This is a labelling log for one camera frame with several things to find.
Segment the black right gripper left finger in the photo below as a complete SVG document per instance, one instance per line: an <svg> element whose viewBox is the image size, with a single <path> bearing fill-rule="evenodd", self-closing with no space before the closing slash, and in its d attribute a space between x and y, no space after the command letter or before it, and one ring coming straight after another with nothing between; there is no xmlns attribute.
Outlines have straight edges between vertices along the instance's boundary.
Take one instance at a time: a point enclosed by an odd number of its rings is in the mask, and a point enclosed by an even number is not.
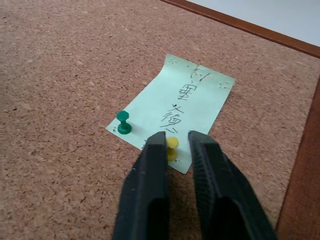
<svg viewBox="0 0 320 240"><path fill-rule="evenodd" d="M169 240L167 152L165 132L147 139L123 182L112 240Z"/></svg>

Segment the green pushpin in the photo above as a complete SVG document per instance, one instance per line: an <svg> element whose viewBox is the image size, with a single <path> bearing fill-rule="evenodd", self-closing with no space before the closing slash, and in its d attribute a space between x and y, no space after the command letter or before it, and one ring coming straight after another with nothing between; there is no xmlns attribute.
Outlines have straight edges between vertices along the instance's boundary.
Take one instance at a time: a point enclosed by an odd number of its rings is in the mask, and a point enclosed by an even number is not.
<svg viewBox="0 0 320 240"><path fill-rule="evenodd" d="M127 122L128 118L129 113L125 110L119 111L116 115L116 119L119 121L117 131L122 135L129 134L132 131L132 126Z"/></svg>

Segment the yellow pushpin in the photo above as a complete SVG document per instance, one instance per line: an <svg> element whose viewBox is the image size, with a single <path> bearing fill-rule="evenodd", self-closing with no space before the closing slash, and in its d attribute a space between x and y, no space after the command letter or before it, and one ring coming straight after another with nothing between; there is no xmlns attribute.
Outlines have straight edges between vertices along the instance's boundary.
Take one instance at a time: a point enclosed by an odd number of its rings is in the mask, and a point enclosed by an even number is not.
<svg viewBox="0 0 320 240"><path fill-rule="evenodd" d="M179 146L179 141L176 137L170 137L166 140L167 143L167 159L169 162L173 162L177 159L177 147Z"/></svg>

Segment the cork board with wooden frame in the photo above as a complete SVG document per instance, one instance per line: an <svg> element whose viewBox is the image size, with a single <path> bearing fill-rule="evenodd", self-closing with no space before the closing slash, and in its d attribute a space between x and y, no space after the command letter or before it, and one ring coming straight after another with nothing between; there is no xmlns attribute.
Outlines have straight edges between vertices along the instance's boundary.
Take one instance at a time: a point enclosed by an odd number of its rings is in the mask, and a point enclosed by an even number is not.
<svg viewBox="0 0 320 240"><path fill-rule="evenodd" d="M210 134L277 223L320 59L159 0L1 0L0 240L111 240L140 152L106 126L166 54L235 79Z"/></svg>

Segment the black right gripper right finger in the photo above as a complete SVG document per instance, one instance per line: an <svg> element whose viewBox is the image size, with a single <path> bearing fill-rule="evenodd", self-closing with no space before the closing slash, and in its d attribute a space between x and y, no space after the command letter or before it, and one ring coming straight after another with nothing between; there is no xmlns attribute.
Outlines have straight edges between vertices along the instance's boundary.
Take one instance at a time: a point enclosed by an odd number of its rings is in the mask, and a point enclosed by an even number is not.
<svg viewBox="0 0 320 240"><path fill-rule="evenodd" d="M278 240L244 174L212 137L188 133L202 240Z"/></svg>

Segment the green paper note with writing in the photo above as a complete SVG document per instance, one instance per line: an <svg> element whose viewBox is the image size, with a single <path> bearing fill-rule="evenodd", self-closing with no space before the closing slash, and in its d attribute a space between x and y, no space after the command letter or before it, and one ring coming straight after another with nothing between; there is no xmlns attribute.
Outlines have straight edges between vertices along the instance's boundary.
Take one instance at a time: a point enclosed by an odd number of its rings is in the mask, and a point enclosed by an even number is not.
<svg viewBox="0 0 320 240"><path fill-rule="evenodd" d="M177 158L169 166L186 174L192 157L189 131L208 134L235 79L200 64L167 54L159 74L124 108L128 134L118 131L115 118L106 129L142 150L147 139L164 131L178 140Z"/></svg>

